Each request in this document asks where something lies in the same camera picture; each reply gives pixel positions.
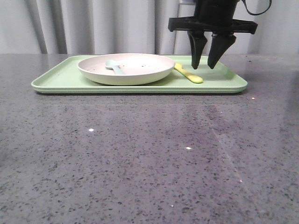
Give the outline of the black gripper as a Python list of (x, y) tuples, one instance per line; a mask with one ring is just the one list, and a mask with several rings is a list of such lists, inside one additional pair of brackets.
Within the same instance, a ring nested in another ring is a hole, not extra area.
[(257, 24), (253, 21), (234, 19), (237, 0), (198, 0), (193, 16), (170, 18), (168, 29), (187, 31), (192, 61), (196, 70), (199, 66), (203, 49), (207, 43), (205, 32), (212, 32), (212, 44), (207, 65), (214, 69), (222, 55), (236, 41), (233, 33), (254, 34)]

